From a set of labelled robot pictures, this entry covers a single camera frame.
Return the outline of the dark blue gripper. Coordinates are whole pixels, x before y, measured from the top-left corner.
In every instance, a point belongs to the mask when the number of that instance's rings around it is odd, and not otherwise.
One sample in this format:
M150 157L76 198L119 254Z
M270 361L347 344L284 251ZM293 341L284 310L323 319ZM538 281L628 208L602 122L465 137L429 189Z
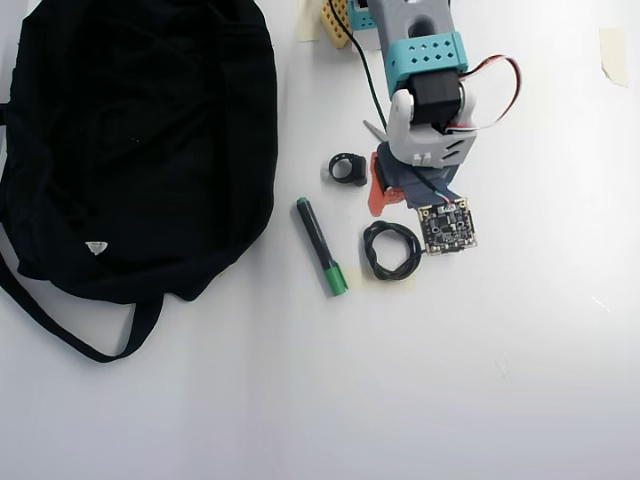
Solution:
M436 169L411 167L397 160L387 142L381 143L370 157L371 188L368 207L372 216L381 216L386 206L406 200L409 208L444 202L438 193L453 201L459 195L449 189L458 166Z

